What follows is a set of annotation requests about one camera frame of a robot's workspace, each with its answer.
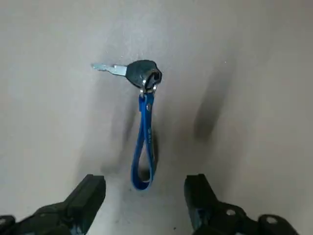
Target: keychain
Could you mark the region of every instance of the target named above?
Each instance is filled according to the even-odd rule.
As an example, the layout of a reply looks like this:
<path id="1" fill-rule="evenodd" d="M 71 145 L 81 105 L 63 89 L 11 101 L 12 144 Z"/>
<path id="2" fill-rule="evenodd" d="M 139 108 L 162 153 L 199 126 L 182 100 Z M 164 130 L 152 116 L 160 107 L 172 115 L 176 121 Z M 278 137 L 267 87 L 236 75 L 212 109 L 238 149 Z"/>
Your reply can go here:
<path id="1" fill-rule="evenodd" d="M 134 86 L 140 89 L 139 111 L 141 112 L 141 121 L 139 133 L 134 151 L 134 159 L 131 170 L 131 180 L 133 186 L 138 190 L 145 190 L 153 181 L 155 170 L 155 159 L 152 142 L 152 105 L 157 85 L 162 80 L 162 73 L 157 65 L 151 60 L 138 60 L 127 66 L 104 64 L 92 64 L 92 67 L 98 71 L 108 71 L 112 74 L 124 76 Z M 146 143 L 147 158 L 149 163 L 149 180 L 143 181 L 139 176 L 139 159 L 144 143 Z"/>

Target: gray surface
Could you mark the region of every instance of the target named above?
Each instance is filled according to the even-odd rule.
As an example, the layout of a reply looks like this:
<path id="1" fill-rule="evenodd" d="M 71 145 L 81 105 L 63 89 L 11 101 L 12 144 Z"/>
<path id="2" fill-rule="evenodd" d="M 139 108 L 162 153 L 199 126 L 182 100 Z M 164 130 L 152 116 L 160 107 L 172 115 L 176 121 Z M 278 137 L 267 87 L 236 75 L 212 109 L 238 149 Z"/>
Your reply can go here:
<path id="1" fill-rule="evenodd" d="M 90 234 L 191 234 L 182 186 L 206 174 L 256 218 L 312 234 L 312 1 L 2 0 L 0 213 L 108 194 Z M 153 187 L 132 190 L 137 89 L 92 62 L 156 61 Z"/>

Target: key fob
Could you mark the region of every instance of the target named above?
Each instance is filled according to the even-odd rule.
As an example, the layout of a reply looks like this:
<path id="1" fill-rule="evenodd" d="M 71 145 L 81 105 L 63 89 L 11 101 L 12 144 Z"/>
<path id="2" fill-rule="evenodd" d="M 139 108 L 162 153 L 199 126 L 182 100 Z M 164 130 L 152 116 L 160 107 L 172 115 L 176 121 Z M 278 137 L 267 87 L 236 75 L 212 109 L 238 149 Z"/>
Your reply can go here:
<path id="1" fill-rule="evenodd" d="M 145 79 L 145 89 L 151 90 L 154 85 L 161 82 L 162 73 L 151 60 L 138 60 L 127 65 L 125 77 L 136 87 L 142 88 Z"/>

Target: metal key blade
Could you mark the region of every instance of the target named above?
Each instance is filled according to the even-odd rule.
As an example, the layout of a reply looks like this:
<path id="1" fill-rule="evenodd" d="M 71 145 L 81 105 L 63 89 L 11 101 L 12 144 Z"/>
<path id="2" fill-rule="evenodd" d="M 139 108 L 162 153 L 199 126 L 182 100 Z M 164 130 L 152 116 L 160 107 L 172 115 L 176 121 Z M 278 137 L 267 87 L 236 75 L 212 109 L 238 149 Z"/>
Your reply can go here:
<path id="1" fill-rule="evenodd" d="M 126 75 L 126 70 L 127 66 L 123 65 L 105 65 L 105 64 L 100 64 L 100 63 L 93 63 L 91 66 L 98 71 L 108 71 L 114 75 L 119 75 L 119 76 L 125 76 Z"/>

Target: blue lanyard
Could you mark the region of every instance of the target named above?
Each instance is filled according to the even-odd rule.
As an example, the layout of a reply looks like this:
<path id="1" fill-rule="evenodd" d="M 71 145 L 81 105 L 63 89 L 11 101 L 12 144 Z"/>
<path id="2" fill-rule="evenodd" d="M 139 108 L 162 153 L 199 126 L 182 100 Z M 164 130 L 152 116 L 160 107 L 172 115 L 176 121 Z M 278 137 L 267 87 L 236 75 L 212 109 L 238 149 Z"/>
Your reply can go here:
<path id="1" fill-rule="evenodd" d="M 154 101 L 153 93 L 145 93 L 139 95 L 139 111 L 141 112 L 141 121 L 131 172 L 132 183 L 137 190 L 147 189 L 152 184 L 154 176 L 155 167 L 154 167 L 153 142 L 151 130 L 153 101 Z M 148 181 L 143 181 L 138 174 L 139 159 L 144 142 L 146 143 L 147 157 L 149 163 L 150 178 Z"/>

